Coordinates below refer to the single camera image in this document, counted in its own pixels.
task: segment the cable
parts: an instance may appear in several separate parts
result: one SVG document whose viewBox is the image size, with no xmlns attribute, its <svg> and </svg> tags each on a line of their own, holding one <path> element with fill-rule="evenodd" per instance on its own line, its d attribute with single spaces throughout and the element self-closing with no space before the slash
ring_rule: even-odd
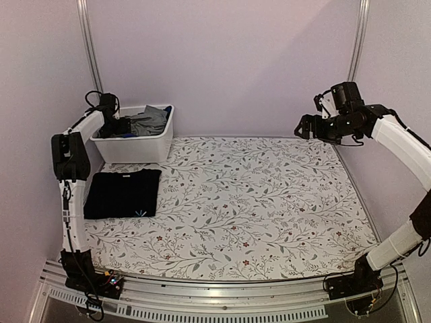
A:
<svg viewBox="0 0 431 323">
<path fill-rule="evenodd" d="M 114 94 L 113 94 L 113 96 L 115 97 L 115 99 L 116 99 L 116 100 L 117 100 L 117 102 L 118 102 L 117 109 L 115 109 L 115 112 L 114 112 L 114 113 L 117 113 L 118 111 L 120 111 L 120 99 L 119 99 L 119 97 L 118 97 L 118 96 L 116 96 L 116 95 L 114 95 Z"/>
<path fill-rule="evenodd" d="M 383 294 L 383 291 L 380 289 L 380 288 L 378 288 L 378 286 L 376 286 L 377 287 L 377 296 L 376 297 L 374 297 L 373 298 L 373 300 L 371 301 L 371 304 L 367 307 L 367 308 L 363 308 L 363 309 L 361 309 L 361 310 L 358 310 L 356 313 L 358 313 L 359 315 L 357 315 L 356 313 L 353 313 L 353 312 L 351 312 L 351 310 L 347 307 L 347 300 L 345 301 L 345 306 L 347 307 L 347 309 L 349 310 L 349 312 L 351 313 L 351 314 L 353 314 L 355 317 L 357 317 L 357 318 L 361 318 L 362 316 L 368 316 L 368 315 L 370 315 L 370 314 L 373 314 L 373 313 L 375 313 L 375 312 L 377 312 L 377 311 L 380 311 L 382 308 L 384 308 L 389 302 L 390 302 L 390 300 L 392 299 L 392 297 L 394 296 L 394 294 L 395 294 L 395 291 L 397 290 L 397 287 L 398 287 L 398 277 L 399 277 L 399 275 L 398 275 L 398 270 L 397 270 L 397 268 L 394 266 L 394 263 L 396 262 L 396 260 L 395 261 L 393 261 L 389 266 L 391 266 L 392 268 L 393 268 L 393 270 L 395 271 L 395 285 L 394 285 L 394 287 L 393 287 L 393 289 L 392 289 L 392 292 L 391 292 L 391 294 L 390 294 L 390 296 L 388 297 L 388 299 L 383 303 L 383 305 L 381 306 L 381 307 L 379 307 L 379 308 L 376 308 L 374 311 L 372 310 L 373 308 L 374 308 L 374 305 L 375 305 L 375 303 L 377 302 L 377 301 L 379 301 L 381 298 L 382 298 L 382 294 Z"/>
<path fill-rule="evenodd" d="M 326 108 L 323 106 L 323 104 L 321 104 L 321 107 L 328 114 L 328 118 L 331 118 L 331 114 L 329 113 L 328 110 L 326 110 Z"/>
<path fill-rule="evenodd" d="M 395 285 L 394 285 L 394 287 L 393 287 L 393 289 L 392 289 L 392 292 L 391 292 L 391 294 L 390 294 L 390 296 L 388 297 L 388 299 L 386 300 L 386 302 L 384 302 L 383 303 L 383 305 L 381 306 L 381 307 L 379 307 L 379 308 L 376 308 L 374 311 L 371 311 L 369 314 L 373 314 L 373 313 L 375 313 L 375 312 L 377 312 L 377 311 L 380 311 L 382 308 L 384 308 L 389 302 L 390 302 L 390 300 L 392 299 L 392 296 L 394 296 L 394 294 L 395 294 L 395 292 L 396 292 L 396 290 L 397 290 L 397 287 L 398 287 L 398 269 L 397 269 L 397 267 L 395 267 L 394 265 L 393 265 L 393 263 L 394 262 L 392 262 L 389 266 L 391 266 L 392 268 L 393 268 L 393 270 L 395 271 Z"/>
<path fill-rule="evenodd" d="M 87 279 L 88 283 L 90 284 L 90 287 L 92 288 L 94 297 L 96 298 L 96 299 L 94 299 L 93 297 L 91 297 L 90 293 L 88 293 L 88 292 L 84 293 L 86 295 L 86 297 L 87 297 L 87 301 L 86 301 L 87 315 L 93 321 L 95 321 L 95 322 L 101 322 L 104 319 L 104 317 L 105 317 L 105 313 L 104 313 L 103 306 L 102 306 L 102 301 L 100 301 L 99 295 L 97 294 L 96 289 L 94 288 L 92 281 L 90 280 L 90 278 L 88 278 L 86 272 L 82 269 L 81 265 L 77 261 L 77 258 L 75 256 L 75 252 L 73 251 L 72 239 L 71 239 L 71 236 L 70 236 L 69 223 L 66 223 L 66 226 L 67 226 L 67 239 L 69 240 L 69 247 L 70 247 L 73 259 L 75 260 L 76 265 L 78 266 L 78 269 L 81 271 L 82 275 Z M 89 311 L 90 311 L 89 305 L 90 304 L 93 305 L 93 306 L 96 306 L 96 307 L 100 308 L 100 318 L 94 318 L 89 313 Z"/>
<path fill-rule="evenodd" d="M 423 140 L 419 135 L 417 135 L 414 131 L 410 130 L 405 123 L 401 120 L 401 118 L 398 116 L 397 112 L 395 110 L 390 109 L 389 112 L 397 119 L 398 123 L 413 137 L 415 137 L 422 145 L 427 147 L 429 150 L 431 150 L 431 146 Z"/>
<path fill-rule="evenodd" d="M 335 276 L 335 275 L 341 275 L 341 276 L 344 276 L 345 277 L 345 275 L 344 274 L 350 274 L 350 273 L 354 273 L 354 271 L 343 271 L 343 272 L 341 272 L 341 273 L 329 273 L 328 275 L 326 275 L 325 276 L 325 278 L 323 279 L 323 282 L 322 282 L 322 288 L 323 288 L 323 290 L 325 291 L 325 292 L 329 292 L 326 288 L 325 288 L 325 282 L 326 282 L 326 280 L 327 280 L 327 278 L 329 277 L 329 276 Z"/>
<path fill-rule="evenodd" d="M 66 187 L 64 188 L 64 191 L 63 191 L 63 198 L 67 201 L 67 202 L 69 202 L 70 201 L 70 199 L 71 199 L 71 188 L 70 188 L 70 184 L 69 184 L 69 181 L 65 181 L 65 185 L 66 185 Z M 79 264 L 79 262 L 78 262 L 78 260 L 77 260 L 77 258 L 76 258 L 76 255 L 75 255 L 75 252 L 73 251 L 73 245 L 72 245 L 72 239 L 71 239 L 71 236 L 70 236 L 70 226 L 69 226 L 69 222 L 66 222 L 66 232 L 67 232 L 67 239 L 68 239 L 68 241 L 69 241 L 69 247 L 70 247 L 70 251 L 71 251 L 71 253 L 72 253 L 72 257 L 73 257 L 73 259 L 74 259 L 74 261 L 75 261 L 75 263 L 76 263 L 76 265 L 77 265 L 77 267 L 78 267 L 78 269 L 79 269 L 79 271 L 81 271 L 81 274 L 86 278 L 86 280 L 87 280 L 87 282 L 90 284 L 90 287 L 92 288 L 92 291 L 93 291 L 93 294 L 94 294 L 94 297 L 96 298 L 96 299 L 94 299 L 93 297 L 91 297 L 90 296 L 90 293 L 88 293 L 88 292 L 85 292 L 85 295 L 86 295 L 86 297 L 87 297 L 87 302 L 86 302 L 86 307 L 87 307 L 87 315 L 88 315 L 88 317 L 89 318 L 91 318 L 93 321 L 95 321 L 95 322 L 101 322 L 103 319 L 104 319 L 104 317 L 105 317 L 105 313 L 104 313 L 104 310 L 103 310 L 103 306 L 102 306 L 102 301 L 100 301 L 100 299 L 99 299 L 99 295 L 97 294 L 97 291 L 96 291 L 96 288 L 94 288 L 94 285 L 93 285 L 93 283 L 92 283 L 92 281 L 91 281 L 91 279 L 87 276 L 87 274 L 86 274 L 86 272 L 83 270 L 83 268 L 81 267 L 81 265 Z M 94 318 L 90 313 L 89 313 L 89 311 L 90 311 L 90 304 L 91 305 L 93 305 L 93 306 L 96 306 L 96 307 L 98 307 L 98 308 L 100 308 L 100 318 Z"/>
<path fill-rule="evenodd" d="M 103 93 L 102 93 L 102 92 L 99 92 L 99 91 L 94 90 L 94 91 L 90 91 L 90 92 L 88 92 L 88 93 L 86 94 L 85 99 L 86 99 L 87 104 L 88 104 L 89 106 L 91 106 L 92 108 L 95 108 L 96 106 L 95 106 L 95 105 L 93 105 L 90 101 L 88 101 L 88 96 L 89 96 L 90 94 L 93 94 L 93 93 L 97 93 L 99 96 L 101 96 Z"/>
<path fill-rule="evenodd" d="M 357 143 L 357 145 L 344 145 L 343 143 L 340 143 L 339 146 L 344 146 L 344 147 L 361 147 L 364 145 L 363 141 L 359 141 L 357 140 L 357 138 L 355 137 L 355 135 L 352 135 L 352 139 L 355 143 Z"/>
<path fill-rule="evenodd" d="M 422 250 L 422 248 L 424 247 L 424 243 L 422 242 L 420 244 L 419 252 L 418 252 L 419 257 L 423 257 L 426 254 L 426 252 L 428 251 L 428 249 L 430 248 L 431 238 L 428 238 L 427 242 L 428 242 L 428 244 L 426 245 L 425 250 Z"/>
<path fill-rule="evenodd" d="M 61 168 L 61 178 L 64 178 L 65 168 L 66 168 L 67 164 L 72 160 L 72 157 L 73 157 L 73 154 L 70 155 L 69 159 L 65 162 L 65 164 Z M 69 189 L 69 192 L 70 192 L 70 184 L 69 184 L 68 181 L 66 181 L 66 183 L 67 184 L 65 184 L 65 185 L 68 186 L 68 189 Z"/>
</svg>

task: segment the folded black shirt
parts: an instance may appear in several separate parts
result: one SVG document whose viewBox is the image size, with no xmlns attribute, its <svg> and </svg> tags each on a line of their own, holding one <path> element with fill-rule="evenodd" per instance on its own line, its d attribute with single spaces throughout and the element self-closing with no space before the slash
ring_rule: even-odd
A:
<svg viewBox="0 0 431 323">
<path fill-rule="evenodd" d="M 153 217 L 156 215 L 160 170 L 94 174 L 85 219 Z"/>
</svg>

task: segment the white patterned mat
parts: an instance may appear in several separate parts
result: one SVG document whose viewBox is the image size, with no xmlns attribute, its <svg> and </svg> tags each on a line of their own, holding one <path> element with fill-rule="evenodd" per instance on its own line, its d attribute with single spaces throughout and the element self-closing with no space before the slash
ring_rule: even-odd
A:
<svg viewBox="0 0 431 323">
<path fill-rule="evenodd" d="M 324 275 L 376 243 L 332 146 L 265 138 L 175 138 L 153 218 L 87 220 L 96 266 L 209 280 Z"/>
</svg>

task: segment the black cable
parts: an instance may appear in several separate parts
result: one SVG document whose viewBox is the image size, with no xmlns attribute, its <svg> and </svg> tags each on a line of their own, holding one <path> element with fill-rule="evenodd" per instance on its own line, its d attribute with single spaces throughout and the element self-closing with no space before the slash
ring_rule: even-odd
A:
<svg viewBox="0 0 431 323">
<path fill-rule="evenodd" d="M 117 109 L 115 109 L 115 112 L 114 112 L 114 113 L 117 113 L 117 112 L 120 110 L 120 99 L 119 99 L 119 97 L 118 97 L 118 96 L 116 96 L 116 95 L 114 95 L 114 97 L 115 97 L 115 99 L 116 99 L 116 100 L 117 100 L 117 102 L 118 102 Z"/>
<path fill-rule="evenodd" d="M 422 248 L 424 247 L 424 243 L 422 242 L 421 244 L 420 244 L 420 247 L 419 247 L 419 252 L 418 252 L 418 256 L 419 257 L 423 257 L 425 254 L 426 254 L 426 252 L 428 251 L 428 249 L 430 248 L 430 244 L 431 244 L 431 239 L 428 239 L 427 240 L 427 245 L 426 245 L 426 247 L 425 247 L 425 250 L 422 250 Z"/>
<path fill-rule="evenodd" d="M 397 112 L 395 110 L 390 109 L 389 112 L 397 119 L 398 123 L 413 137 L 415 137 L 422 145 L 427 147 L 429 150 L 431 150 L 431 146 L 423 140 L 419 135 L 417 135 L 414 131 L 410 130 L 404 122 L 401 120 L 401 118 L 398 116 Z"/>
<path fill-rule="evenodd" d="M 344 147 L 361 147 L 364 145 L 364 142 L 357 140 L 357 138 L 355 137 L 355 135 L 352 135 L 352 139 L 355 143 L 357 143 L 357 145 L 344 145 L 343 143 L 340 143 L 339 146 L 344 146 Z"/>
<path fill-rule="evenodd" d="M 92 108 L 95 108 L 96 106 L 95 106 L 95 105 L 93 105 L 90 101 L 88 101 L 88 96 L 89 96 L 90 94 L 93 94 L 93 93 L 97 93 L 99 96 L 101 96 L 103 93 L 102 93 L 102 92 L 99 92 L 99 91 L 96 91 L 96 90 L 93 90 L 93 91 L 90 91 L 90 92 L 88 92 L 88 93 L 86 94 L 85 99 L 86 99 L 87 104 L 88 104 L 89 106 L 91 106 Z"/>
<path fill-rule="evenodd" d="M 70 236 L 69 224 L 67 223 L 66 226 L 67 226 L 67 239 L 69 240 L 69 247 L 70 247 L 73 259 L 75 260 L 76 265 L 78 266 L 78 269 L 81 271 L 82 275 L 87 279 L 88 283 L 90 284 L 90 287 L 92 288 L 94 297 L 96 298 L 96 299 L 94 299 L 93 297 L 90 296 L 90 293 L 85 292 L 85 295 L 87 297 L 86 307 L 87 307 L 87 311 L 88 311 L 87 312 L 88 317 L 91 318 L 95 322 L 101 322 L 104 319 L 104 317 L 105 317 L 105 313 L 104 313 L 103 306 L 102 306 L 102 301 L 100 301 L 99 295 L 97 294 L 96 289 L 94 288 L 94 285 L 93 285 L 91 279 L 87 276 L 86 272 L 82 269 L 81 265 L 78 263 L 78 260 L 77 260 L 77 258 L 75 256 L 75 252 L 73 251 L 72 239 L 71 239 L 71 236 Z M 94 318 L 89 313 L 89 311 L 90 311 L 90 307 L 89 307 L 90 304 L 93 305 L 93 306 L 96 306 L 96 307 L 100 308 L 100 318 Z"/>
<path fill-rule="evenodd" d="M 328 110 L 326 110 L 326 108 L 323 106 L 323 104 L 321 104 L 321 108 L 328 114 L 328 118 L 331 118 L 331 114 L 329 113 Z"/>
<path fill-rule="evenodd" d="M 396 290 L 397 290 L 397 287 L 398 287 L 398 270 L 397 270 L 397 267 L 395 267 L 394 265 L 393 265 L 393 263 L 394 262 L 392 262 L 389 266 L 391 266 L 392 268 L 393 268 L 393 270 L 395 271 L 395 285 L 394 285 L 394 287 L 393 287 L 393 289 L 392 289 L 392 292 L 391 292 L 391 294 L 390 294 L 390 296 L 388 297 L 388 299 L 386 300 L 386 302 L 384 302 L 383 303 L 383 305 L 381 306 L 381 307 L 379 307 L 379 308 L 376 308 L 374 311 L 373 310 L 371 310 L 371 312 L 369 313 L 369 314 L 373 314 L 373 313 L 375 313 L 375 312 L 377 312 L 377 311 L 380 311 L 382 308 L 384 308 L 389 302 L 390 302 L 390 300 L 392 299 L 392 296 L 394 296 L 394 294 L 395 294 L 395 292 L 396 292 Z"/>
<path fill-rule="evenodd" d="M 68 181 L 66 181 L 66 182 L 65 182 L 65 185 L 66 185 L 66 187 L 67 187 L 67 190 L 69 191 L 69 194 L 67 194 L 67 192 L 66 192 L 66 187 L 65 187 L 65 189 L 64 189 L 64 191 L 63 191 L 63 198 L 64 198 L 67 202 L 69 202 L 69 201 L 70 201 L 70 198 L 71 198 L 71 189 L 70 189 L 70 184 L 69 184 L 69 182 L 68 182 Z M 86 272 L 83 270 L 83 268 L 82 268 L 82 267 L 81 267 L 81 265 L 79 264 L 79 262 L 78 262 L 78 260 L 77 260 L 77 258 L 76 258 L 75 252 L 73 251 L 72 239 L 71 239 L 71 236 L 70 236 L 70 226 L 69 226 L 69 222 L 67 222 L 67 223 L 66 223 L 66 228 L 67 228 L 67 231 L 66 231 L 66 232 L 67 232 L 67 239 L 69 240 L 69 247 L 70 247 L 70 251 L 71 251 L 71 253 L 72 253 L 72 257 L 73 257 L 73 259 L 74 259 L 74 261 L 75 261 L 75 263 L 76 263 L 76 265 L 77 265 L 77 267 L 78 267 L 79 271 L 81 271 L 82 275 L 86 278 L 87 282 L 90 284 L 90 287 L 92 288 L 92 291 L 93 291 L 94 297 L 96 298 L 96 299 L 94 299 L 93 297 L 91 297 L 91 296 L 90 296 L 90 293 L 85 292 L 85 295 L 86 295 L 86 297 L 87 297 L 87 302 L 86 302 L 87 315 L 88 315 L 88 317 L 89 317 L 89 318 L 91 318 L 93 321 L 95 321 L 95 322 L 101 322 L 101 321 L 104 319 L 104 317 L 105 317 L 105 313 L 104 313 L 103 306 L 102 306 L 102 301 L 100 301 L 100 299 L 99 299 L 99 295 L 97 294 L 97 291 L 96 291 L 96 288 L 94 288 L 94 285 L 93 285 L 93 283 L 92 283 L 91 279 L 87 276 Z M 90 311 L 90 307 L 89 307 L 89 306 L 90 306 L 90 304 L 91 304 L 91 305 L 93 305 L 93 306 L 96 306 L 96 307 L 100 308 L 100 318 L 94 318 L 94 317 L 89 313 L 89 311 Z"/>
<path fill-rule="evenodd" d="M 341 273 L 329 273 L 328 275 L 326 275 L 325 276 L 325 278 L 323 279 L 323 282 L 322 282 L 322 288 L 323 288 L 323 290 L 325 291 L 325 292 L 329 292 L 327 289 L 326 289 L 326 287 L 325 287 L 325 282 L 326 282 L 326 280 L 327 280 L 327 278 L 329 277 L 329 276 L 335 276 L 335 275 L 341 275 L 341 276 L 344 276 L 345 277 L 345 275 L 344 274 L 350 274 L 350 273 L 354 273 L 354 271 L 343 271 L 343 272 L 341 272 Z"/>
</svg>

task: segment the vertical metal pole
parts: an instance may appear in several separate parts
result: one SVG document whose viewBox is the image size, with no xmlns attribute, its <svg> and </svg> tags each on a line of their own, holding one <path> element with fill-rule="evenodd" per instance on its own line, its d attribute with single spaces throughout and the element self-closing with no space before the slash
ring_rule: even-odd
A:
<svg viewBox="0 0 431 323">
<path fill-rule="evenodd" d="M 361 0 L 358 16 L 358 27 L 356 28 L 355 45 L 352 53 L 352 59 L 350 61 L 348 81 L 354 81 L 358 72 L 359 61 L 362 53 L 362 47 L 364 45 L 366 25 L 368 22 L 368 12 L 370 11 L 370 1 Z"/>
<path fill-rule="evenodd" d="M 92 74 L 94 88 L 103 93 L 102 80 L 100 79 L 99 68 L 97 65 L 96 53 L 94 51 L 93 38 L 88 17 L 86 0 L 77 0 L 79 22 L 81 24 L 82 38 L 86 48 L 88 65 Z"/>
</svg>

